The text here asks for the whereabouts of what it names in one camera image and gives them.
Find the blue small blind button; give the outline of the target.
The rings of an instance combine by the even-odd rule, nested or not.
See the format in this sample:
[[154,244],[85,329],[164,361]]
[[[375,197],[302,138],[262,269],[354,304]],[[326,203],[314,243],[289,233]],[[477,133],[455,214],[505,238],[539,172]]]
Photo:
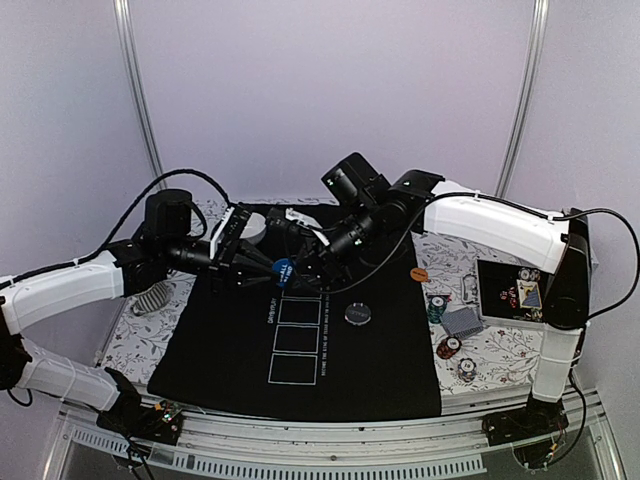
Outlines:
[[273,263],[272,270],[276,274],[276,284],[285,288],[294,273],[294,263],[289,258],[280,258]]

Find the black dealer button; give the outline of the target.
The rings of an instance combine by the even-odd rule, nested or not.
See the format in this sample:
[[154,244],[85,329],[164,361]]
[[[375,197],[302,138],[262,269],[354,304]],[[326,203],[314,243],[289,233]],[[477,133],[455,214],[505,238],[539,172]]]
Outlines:
[[371,321],[371,309],[364,303],[355,302],[346,307],[344,319],[353,326],[364,326]]

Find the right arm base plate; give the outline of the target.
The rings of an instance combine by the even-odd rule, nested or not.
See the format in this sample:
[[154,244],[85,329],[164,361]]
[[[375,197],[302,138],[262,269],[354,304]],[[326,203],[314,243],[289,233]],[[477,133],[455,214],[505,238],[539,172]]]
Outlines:
[[530,395],[522,407],[483,416],[481,428],[495,446],[560,432],[568,425],[561,400],[546,402]]

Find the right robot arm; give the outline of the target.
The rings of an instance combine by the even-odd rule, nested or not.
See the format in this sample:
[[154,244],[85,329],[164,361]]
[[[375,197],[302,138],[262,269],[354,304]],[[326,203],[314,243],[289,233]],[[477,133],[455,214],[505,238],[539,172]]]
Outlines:
[[355,287],[349,268],[357,254],[389,235],[404,239],[410,231],[479,243],[549,275],[546,284],[533,276],[516,282],[519,308],[539,312],[544,326],[527,406],[516,422],[527,436],[537,436],[552,424],[579,338],[596,316],[590,310],[590,211],[534,209],[416,169],[390,183],[357,152],[325,173],[322,181],[346,209],[345,217],[324,227],[295,209],[274,208],[266,220],[284,235],[305,236],[291,268],[309,289],[337,293]]

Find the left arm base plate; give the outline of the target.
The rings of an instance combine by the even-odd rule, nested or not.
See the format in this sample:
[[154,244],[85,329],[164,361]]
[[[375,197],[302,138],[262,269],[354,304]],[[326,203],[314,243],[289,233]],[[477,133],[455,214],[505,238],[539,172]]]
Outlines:
[[167,401],[154,406],[140,402],[116,402],[109,410],[100,411],[96,425],[124,436],[176,446],[182,431],[184,416]]

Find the orange big blind button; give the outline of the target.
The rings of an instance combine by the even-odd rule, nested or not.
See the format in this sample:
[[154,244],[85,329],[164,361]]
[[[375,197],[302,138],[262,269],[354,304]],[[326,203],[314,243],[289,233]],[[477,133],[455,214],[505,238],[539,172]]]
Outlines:
[[410,270],[410,277],[417,282],[425,283],[429,281],[428,272],[420,267],[415,267]]

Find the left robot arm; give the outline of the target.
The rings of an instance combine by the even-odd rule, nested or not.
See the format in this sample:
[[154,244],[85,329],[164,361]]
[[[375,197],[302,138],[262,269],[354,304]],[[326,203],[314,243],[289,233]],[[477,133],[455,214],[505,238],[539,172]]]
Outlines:
[[272,260],[257,244],[266,219],[243,204],[230,205],[213,229],[192,231],[204,215],[191,194],[166,189],[148,197],[134,236],[107,244],[87,260],[46,268],[1,284],[1,388],[37,390],[82,403],[104,428],[141,433],[165,416],[141,403],[119,371],[94,368],[44,350],[23,338],[37,322],[93,302],[150,292],[172,271],[212,276],[214,286],[245,286],[273,278]]

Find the teal poker chip stack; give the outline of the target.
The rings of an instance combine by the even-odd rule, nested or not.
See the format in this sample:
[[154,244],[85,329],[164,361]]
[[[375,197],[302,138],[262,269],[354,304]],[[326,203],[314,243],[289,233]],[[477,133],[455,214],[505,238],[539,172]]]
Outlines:
[[431,324],[440,324],[448,305],[448,297],[431,295],[428,297],[427,318]]

